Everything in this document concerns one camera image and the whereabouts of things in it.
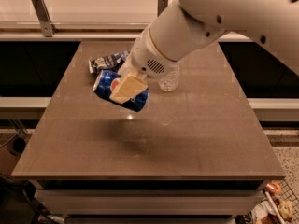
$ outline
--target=metal bracket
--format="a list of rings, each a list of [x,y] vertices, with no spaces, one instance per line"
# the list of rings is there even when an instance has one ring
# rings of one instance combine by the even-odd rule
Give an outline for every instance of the metal bracket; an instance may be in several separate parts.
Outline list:
[[[41,32],[45,37],[52,37],[56,29],[50,21],[50,16],[47,11],[44,0],[31,0],[36,10],[36,15],[39,19]]]
[[[168,0],[158,0],[158,16],[167,8]]]

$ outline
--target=wire basket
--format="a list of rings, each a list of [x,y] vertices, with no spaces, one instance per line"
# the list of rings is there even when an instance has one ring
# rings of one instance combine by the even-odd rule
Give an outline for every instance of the wire basket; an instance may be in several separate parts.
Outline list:
[[[299,224],[299,200],[293,193],[291,187],[285,180],[277,181],[282,189],[281,197],[285,200],[292,201],[292,222],[291,224]]]

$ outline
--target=can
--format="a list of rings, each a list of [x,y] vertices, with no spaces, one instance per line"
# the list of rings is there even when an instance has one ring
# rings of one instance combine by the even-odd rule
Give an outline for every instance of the can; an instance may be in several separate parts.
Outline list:
[[[117,82],[117,79],[120,79],[121,75],[110,71],[110,70],[102,70],[93,86],[93,92],[96,93],[96,95],[104,100],[110,101],[113,104],[120,105],[122,107],[134,110],[135,112],[139,112],[147,102],[147,99],[149,97],[149,89],[145,89],[141,93],[139,93],[136,97],[132,97],[129,101],[119,104],[112,100],[110,100],[110,95],[112,93],[113,84]]]

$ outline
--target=water bottle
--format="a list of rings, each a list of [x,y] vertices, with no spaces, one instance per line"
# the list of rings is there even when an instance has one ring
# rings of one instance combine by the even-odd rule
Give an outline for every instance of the water bottle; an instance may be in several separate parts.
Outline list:
[[[179,82],[179,66],[169,72],[165,77],[158,80],[158,85],[162,91],[174,91]]]

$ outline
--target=white panel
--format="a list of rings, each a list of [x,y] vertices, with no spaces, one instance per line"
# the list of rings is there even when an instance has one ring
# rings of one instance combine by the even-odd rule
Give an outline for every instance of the white panel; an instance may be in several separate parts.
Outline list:
[[[157,16],[157,0],[45,0],[55,23],[148,23]],[[0,0],[0,22],[34,22],[31,0]]]

